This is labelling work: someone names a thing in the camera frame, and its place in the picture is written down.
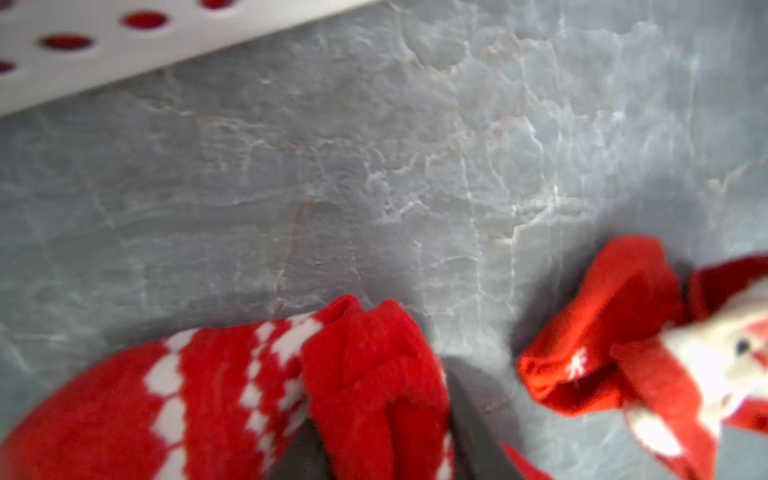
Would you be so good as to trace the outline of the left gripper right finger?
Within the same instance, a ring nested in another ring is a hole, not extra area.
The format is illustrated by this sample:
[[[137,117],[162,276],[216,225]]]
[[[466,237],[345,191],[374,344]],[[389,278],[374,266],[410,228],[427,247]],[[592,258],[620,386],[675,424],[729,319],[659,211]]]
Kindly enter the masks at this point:
[[[521,480],[522,474],[503,451],[459,378],[447,374],[455,473],[460,480]]]

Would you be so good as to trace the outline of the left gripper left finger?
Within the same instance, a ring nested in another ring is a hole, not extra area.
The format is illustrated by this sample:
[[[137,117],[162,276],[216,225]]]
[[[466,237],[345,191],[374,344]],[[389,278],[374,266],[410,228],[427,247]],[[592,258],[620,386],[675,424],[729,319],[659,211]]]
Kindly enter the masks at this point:
[[[317,427],[306,420],[284,454],[266,476],[268,480],[332,480],[333,473]]]

